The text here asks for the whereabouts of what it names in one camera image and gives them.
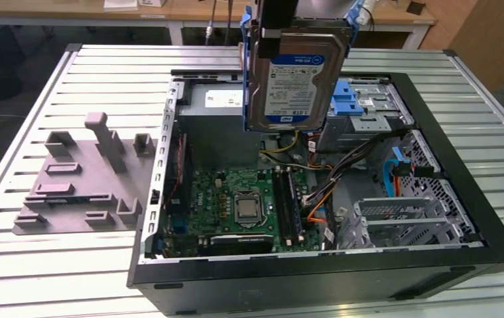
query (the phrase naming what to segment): hard drive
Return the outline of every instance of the hard drive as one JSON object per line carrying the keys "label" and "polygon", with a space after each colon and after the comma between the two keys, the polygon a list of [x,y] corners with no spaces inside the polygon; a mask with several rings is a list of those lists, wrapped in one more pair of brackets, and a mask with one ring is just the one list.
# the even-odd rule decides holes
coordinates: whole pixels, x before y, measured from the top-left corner
{"label": "hard drive", "polygon": [[350,29],[286,28],[272,59],[256,57],[257,32],[252,26],[245,128],[313,131],[324,122]]}

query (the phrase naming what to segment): gray foam packaging insert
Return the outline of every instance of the gray foam packaging insert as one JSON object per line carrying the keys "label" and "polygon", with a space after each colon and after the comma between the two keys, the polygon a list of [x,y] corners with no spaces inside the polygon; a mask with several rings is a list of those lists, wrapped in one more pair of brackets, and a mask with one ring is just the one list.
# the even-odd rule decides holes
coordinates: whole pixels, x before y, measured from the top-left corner
{"label": "gray foam packaging insert", "polygon": [[149,134],[120,140],[106,114],[89,113],[97,140],[53,131],[45,159],[11,232],[17,235],[125,231],[148,200],[156,145]]}

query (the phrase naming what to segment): wooden table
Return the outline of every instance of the wooden table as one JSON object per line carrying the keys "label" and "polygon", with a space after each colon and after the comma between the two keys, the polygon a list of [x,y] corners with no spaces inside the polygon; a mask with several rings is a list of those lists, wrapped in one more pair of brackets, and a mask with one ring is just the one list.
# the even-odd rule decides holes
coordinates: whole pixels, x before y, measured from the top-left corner
{"label": "wooden table", "polygon": [[[421,15],[405,12],[409,0],[381,0],[374,7],[374,30],[408,32],[402,48],[417,49],[436,18],[424,9]],[[0,25],[65,25],[86,27],[166,27],[173,45],[182,45],[182,27],[206,27],[213,0],[166,0],[158,7],[138,7],[136,11],[104,12],[104,0],[0,0]],[[234,0],[232,27],[237,27],[244,5]],[[218,0],[216,26],[225,27],[226,0]]]}

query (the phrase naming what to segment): motherboard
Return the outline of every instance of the motherboard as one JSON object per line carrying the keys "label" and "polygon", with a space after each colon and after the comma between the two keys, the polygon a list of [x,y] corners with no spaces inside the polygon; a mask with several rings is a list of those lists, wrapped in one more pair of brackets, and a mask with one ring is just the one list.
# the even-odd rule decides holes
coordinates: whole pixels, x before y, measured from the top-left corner
{"label": "motherboard", "polygon": [[268,252],[318,250],[317,228],[301,226],[298,199],[306,193],[302,170],[196,170],[190,211],[172,220],[174,250],[184,257],[200,256],[213,244],[222,252],[236,248],[234,254],[265,252],[266,246]]}

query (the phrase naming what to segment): hard drive label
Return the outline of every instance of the hard drive label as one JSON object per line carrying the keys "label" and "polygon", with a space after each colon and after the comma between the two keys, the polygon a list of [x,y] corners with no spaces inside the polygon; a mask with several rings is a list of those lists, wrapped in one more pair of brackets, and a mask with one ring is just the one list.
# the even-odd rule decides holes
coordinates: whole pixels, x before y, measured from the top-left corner
{"label": "hard drive label", "polygon": [[296,123],[310,115],[316,97],[314,76],[324,56],[280,54],[269,63],[264,115],[273,123]]}

